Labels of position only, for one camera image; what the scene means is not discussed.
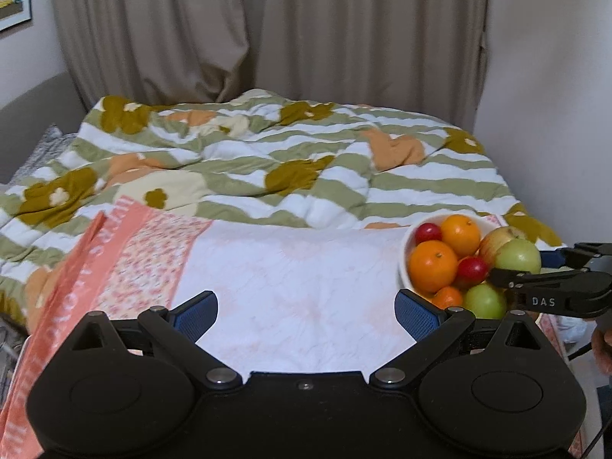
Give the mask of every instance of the beige curtain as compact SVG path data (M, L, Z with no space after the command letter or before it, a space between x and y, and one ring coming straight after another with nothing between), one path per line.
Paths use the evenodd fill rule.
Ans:
M487 0L54 0L89 104L251 87L424 112L471 129Z
M105 94L149 104L240 93L249 46L241 0L53 0L63 54L86 106Z

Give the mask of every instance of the pillow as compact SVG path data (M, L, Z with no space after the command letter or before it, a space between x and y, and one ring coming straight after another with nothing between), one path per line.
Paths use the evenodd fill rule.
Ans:
M49 126L39 142L36 143L34 151L30 154L28 160L14 173L8 182L8 186L16 185L21 179L29 176L36 169L47 165L50 160L59 156L76 137L76 133L62 133L55 124Z

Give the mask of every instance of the hand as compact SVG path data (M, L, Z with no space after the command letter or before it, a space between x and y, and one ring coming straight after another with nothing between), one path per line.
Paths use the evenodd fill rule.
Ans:
M612 330L602 333L595 329L591 337L591 348L599 370L607 376L612 376Z

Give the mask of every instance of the fruit bowl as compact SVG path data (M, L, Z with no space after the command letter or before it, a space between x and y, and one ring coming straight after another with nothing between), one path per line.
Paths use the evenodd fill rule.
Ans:
M411 281L410 278L408 277L408 268L406 267L406 258L409 257L409 255L412 253L412 250L414 249L414 247L416 246L416 242L415 242L415 238L414 238L414 234L416 233L417 228L424 224L424 223L433 223L436 225L441 225L442 222L449 216L451 215L456 215L457 212L445 212L445 213L433 213L433 214L429 214L429 216L427 216L425 219L423 219L422 221L415 223L414 226L411 226L407 231L406 234L404 235L403 239L402 239L402 246L400 246L400 257L399 257L399 269L400 269L400 277L402 279L402 284L404 286L404 288L408 288L408 290L414 291L417 294L420 294L419 292L417 292ZM500 227L499 223L494 223L492 221L490 221L489 219L486 218L482 218L482 217L478 217L475 215L470 215L470 214L465 214L467 217L469 217L470 219L472 219L473 222L476 223L476 225L478 225L478 228L480 230L480 236L481 237L485 237L488 233L490 233L492 230L494 230L495 228Z

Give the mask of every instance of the orange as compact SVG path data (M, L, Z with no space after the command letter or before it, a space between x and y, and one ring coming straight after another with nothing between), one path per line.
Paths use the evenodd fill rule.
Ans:
M450 246L429 240L419 243L408 257L408 275L417 290L436 293L455 280L458 263Z
M474 255L480 246L480 230L469 217L462 214L448 216L440 225L442 241L449 245L460 259Z
M444 310L448 307L460 307L463 305L463 296L457 288L445 286L434 295L430 302L437 308Z

